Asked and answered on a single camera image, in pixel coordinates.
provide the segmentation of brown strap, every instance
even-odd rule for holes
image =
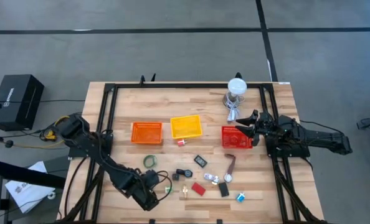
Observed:
[[[225,156],[228,158],[232,158],[232,162],[230,163],[228,167],[228,171],[227,171],[227,174],[232,174],[232,172],[234,171],[234,167],[235,167],[236,157],[232,154],[225,154]]]

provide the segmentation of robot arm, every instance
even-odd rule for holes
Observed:
[[[346,155],[352,153],[349,139],[341,132],[327,133],[322,131],[307,130],[294,119],[281,115],[276,123],[268,113],[261,113],[254,110],[249,118],[238,119],[238,123],[246,126],[236,128],[246,136],[253,138],[253,145],[259,142],[259,136],[274,142],[276,147],[283,150],[302,152],[308,146],[322,147],[334,153]]]
[[[104,150],[109,147],[107,139],[112,139],[112,133],[102,136],[89,129],[89,124],[81,116],[72,114],[58,124],[54,131],[62,136],[67,146],[83,150],[102,167],[109,174],[113,186],[125,197],[132,196],[143,210],[150,211],[157,206],[159,200],[153,192],[153,187],[159,183],[157,173],[148,170],[142,174],[139,169],[117,164]]]

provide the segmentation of concrete floor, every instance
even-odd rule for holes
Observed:
[[[370,27],[370,0],[264,0],[263,9],[268,28]],[[259,26],[255,1],[246,0],[0,0],[0,30]],[[347,156],[311,150],[325,218],[370,223],[370,131],[356,128],[370,117],[370,32],[269,37],[278,79],[292,83],[300,118],[342,130],[354,150]],[[261,33],[0,35],[0,82],[5,74],[31,73],[46,87],[44,100],[84,99],[90,81],[153,73],[162,81],[227,81],[236,72],[247,81],[270,80]],[[41,104],[34,129],[81,111],[82,104]],[[19,166],[67,153],[0,145],[0,160]],[[52,209],[17,223],[55,216]]]

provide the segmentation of paper sheet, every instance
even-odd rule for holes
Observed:
[[[40,161],[29,167],[30,170],[47,172],[44,162]],[[22,213],[27,213],[42,201],[49,193],[55,190],[53,187],[44,187],[11,180],[5,184]]]

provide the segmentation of black box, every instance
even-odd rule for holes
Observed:
[[[0,129],[32,129],[43,90],[32,75],[5,75],[0,85]]]

